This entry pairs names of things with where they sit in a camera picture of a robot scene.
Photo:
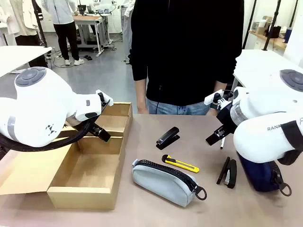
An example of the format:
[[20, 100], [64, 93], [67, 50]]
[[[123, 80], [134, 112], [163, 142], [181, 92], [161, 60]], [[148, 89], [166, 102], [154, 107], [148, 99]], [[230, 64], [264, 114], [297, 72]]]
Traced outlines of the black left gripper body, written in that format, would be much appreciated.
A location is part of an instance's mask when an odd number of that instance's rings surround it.
[[101, 133], [103, 128], [97, 125], [94, 121], [89, 122], [89, 132], [90, 133]]

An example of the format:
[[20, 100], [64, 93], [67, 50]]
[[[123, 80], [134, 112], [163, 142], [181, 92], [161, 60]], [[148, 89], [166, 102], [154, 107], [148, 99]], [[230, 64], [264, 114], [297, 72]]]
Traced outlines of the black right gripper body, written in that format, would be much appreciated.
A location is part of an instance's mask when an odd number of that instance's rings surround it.
[[229, 135], [230, 133], [234, 134], [237, 128], [237, 125], [231, 118], [231, 108], [232, 103], [229, 103], [227, 106], [222, 108], [217, 115], [217, 119], [222, 123], [222, 126], [217, 129], [218, 135]]

